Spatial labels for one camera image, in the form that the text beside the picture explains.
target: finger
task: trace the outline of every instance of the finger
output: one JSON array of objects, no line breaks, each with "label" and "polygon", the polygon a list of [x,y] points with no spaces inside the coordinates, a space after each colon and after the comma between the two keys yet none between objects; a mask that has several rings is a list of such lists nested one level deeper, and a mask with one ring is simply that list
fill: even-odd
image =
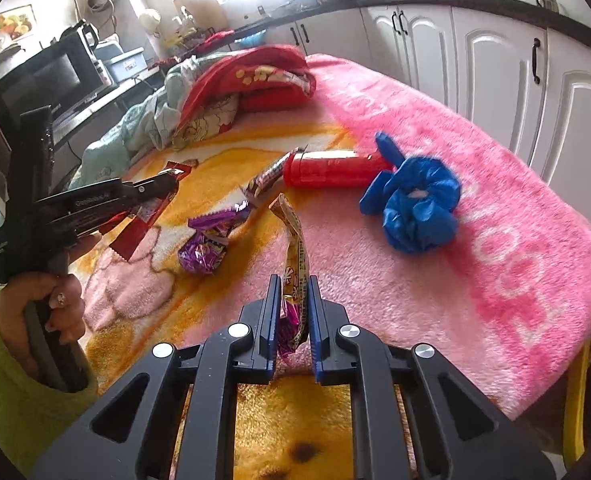
[{"label": "finger", "polygon": [[51,309],[64,308],[75,304],[82,295],[82,284],[74,274],[60,278],[59,284],[53,289],[49,299]]},{"label": "finger", "polygon": [[65,332],[68,328],[75,326],[82,320],[84,315],[84,300],[78,298],[75,304],[66,308],[58,308],[51,312],[51,317],[46,322],[44,328],[47,332],[60,330]]},{"label": "finger", "polygon": [[46,298],[57,284],[58,279],[45,272],[18,274],[0,290],[0,309],[4,314],[21,314],[29,301]]},{"label": "finger", "polygon": [[74,262],[84,254],[91,252],[101,239],[102,235],[100,233],[93,233],[80,238],[78,243],[69,249],[69,261]]},{"label": "finger", "polygon": [[80,320],[80,322],[76,323],[74,326],[69,326],[69,328],[60,334],[60,344],[64,345],[67,343],[73,343],[74,341],[82,339],[85,333],[86,325]]}]

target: black countertop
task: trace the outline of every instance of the black countertop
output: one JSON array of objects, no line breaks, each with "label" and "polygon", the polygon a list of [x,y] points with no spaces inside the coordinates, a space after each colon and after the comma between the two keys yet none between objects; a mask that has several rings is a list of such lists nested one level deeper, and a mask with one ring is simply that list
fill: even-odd
[{"label": "black countertop", "polygon": [[552,28],[591,48],[590,27],[562,14],[528,4],[522,0],[338,0],[337,2],[303,10],[281,18],[271,18],[257,24],[245,25],[236,29],[233,34],[223,38],[221,42],[214,43],[213,50],[232,43],[235,40],[246,38],[266,28],[278,27],[294,20],[303,20],[304,18],[325,12],[334,12],[335,10],[342,9],[359,9],[361,7],[410,4],[444,5],[490,12],[530,23],[536,27]]}]

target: cabinet door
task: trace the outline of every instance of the cabinet door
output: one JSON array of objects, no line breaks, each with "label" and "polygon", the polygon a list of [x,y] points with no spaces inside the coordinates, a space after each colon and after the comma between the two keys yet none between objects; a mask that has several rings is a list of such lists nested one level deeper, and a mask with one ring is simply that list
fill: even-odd
[{"label": "cabinet door", "polygon": [[371,51],[370,68],[380,74],[410,84],[404,38],[400,37],[400,25],[397,23],[397,19],[395,27],[393,26],[394,12],[397,16],[397,6],[365,7],[362,9]]},{"label": "cabinet door", "polygon": [[411,86],[457,111],[455,39],[451,8],[400,6]]},{"label": "cabinet door", "polygon": [[[546,34],[518,20],[453,8],[458,112],[529,163],[546,84]],[[534,39],[536,84],[531,68]]]},{"label": "cabinet door", "polygon": [[591,49],[554,30],[531,168],[591,222]]},{"label": "cabinet door", "polygon": [[336,10],[297,21],[307,54],[330,54],[360,65],[371,64],[365,25],[359,9]]},{"label": "cabinet door", "polygon": [[297,32],[297,24],[285,23],[279,27],[268,28],[264,34],[264,41],[266,44],[287,44],[293,45],[300,48],[305,54],[303,42],[300,38],[300,34]]}]

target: hand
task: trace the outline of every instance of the hand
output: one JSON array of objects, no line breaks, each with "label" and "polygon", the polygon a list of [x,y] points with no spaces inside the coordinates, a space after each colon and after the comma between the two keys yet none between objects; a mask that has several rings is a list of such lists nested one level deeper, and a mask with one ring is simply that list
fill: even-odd
[{"label": "hand", "polygon": [[[69,250],[70,261],[88,253],[100,239],[99,234],[81,238]],[[24,307],[29,301],[41,300],[48,295],[52,312],[47,330],[61,332],[60,344],[80,339],[86,332],[82,320],[84,300],[82,285],[73,274],[53,276],[46,272],[23,272],[8,280],[0,290],[0,337],[13,358],[35,380],[39,380],[40,371],[28,344]]]}]

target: green sleeve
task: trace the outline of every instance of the green sleeve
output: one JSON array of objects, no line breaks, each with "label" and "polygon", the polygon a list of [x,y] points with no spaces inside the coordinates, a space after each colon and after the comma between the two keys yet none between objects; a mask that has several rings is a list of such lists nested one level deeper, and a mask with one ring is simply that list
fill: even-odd
[{"label": "green sleeve", "polygon": [[68,394],[29,377],[0,338],[0,448],[27,476],[37,458],[97,398],[92,373],[88,387]]}]

